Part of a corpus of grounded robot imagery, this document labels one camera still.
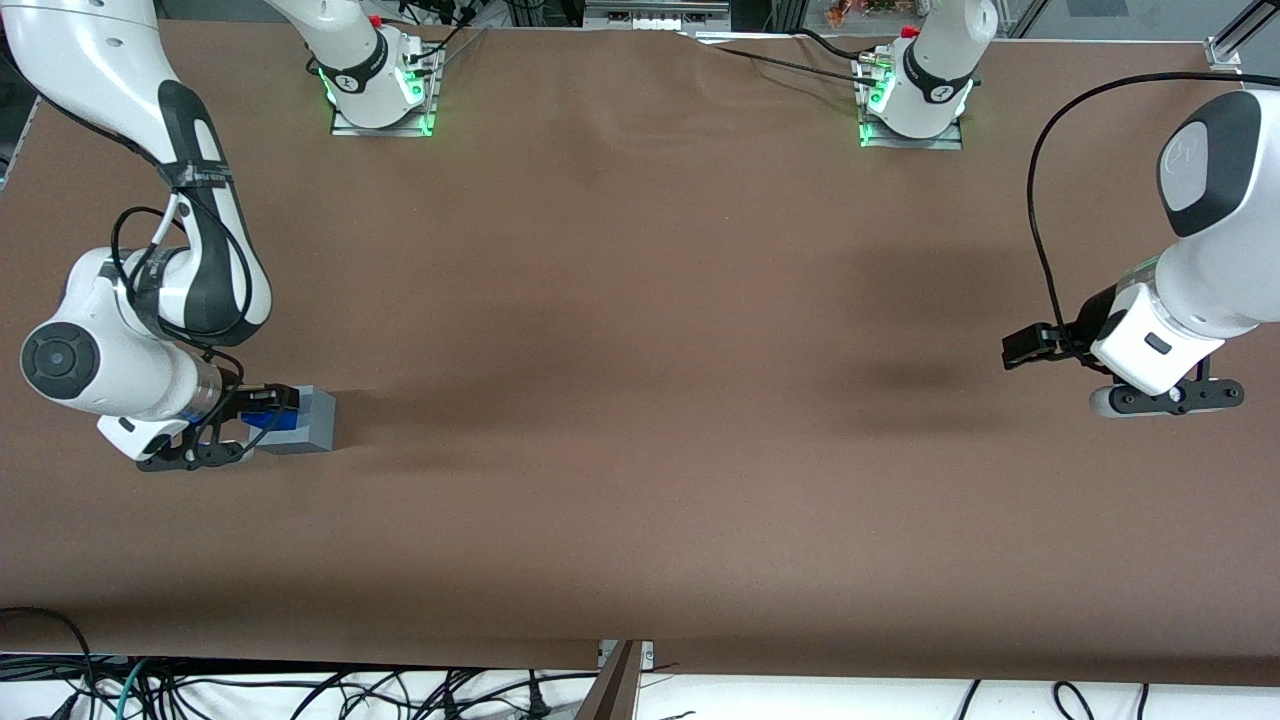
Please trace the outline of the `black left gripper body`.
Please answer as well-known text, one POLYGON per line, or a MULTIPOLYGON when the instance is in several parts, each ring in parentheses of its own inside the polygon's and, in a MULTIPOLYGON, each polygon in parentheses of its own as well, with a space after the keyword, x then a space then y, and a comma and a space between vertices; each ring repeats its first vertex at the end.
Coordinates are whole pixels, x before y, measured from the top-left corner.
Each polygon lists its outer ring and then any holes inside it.
POLYGON ((1094 361, 1092 345, 1098 340, 1111 314, 1116 290, 1103 288, 1080 306, 1073 322, 1073 347, 1087 360, 1094 361))

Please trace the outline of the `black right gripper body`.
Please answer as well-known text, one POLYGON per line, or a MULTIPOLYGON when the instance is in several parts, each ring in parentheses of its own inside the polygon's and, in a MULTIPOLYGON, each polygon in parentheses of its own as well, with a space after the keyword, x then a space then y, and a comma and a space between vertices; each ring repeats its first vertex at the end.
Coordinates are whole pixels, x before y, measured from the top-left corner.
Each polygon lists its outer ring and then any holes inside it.
POLYGON ((228 386, 212 411, 212 441, 221 442, 221 428, 239 416, 251 400, 252 389, 246 386, 228 386))

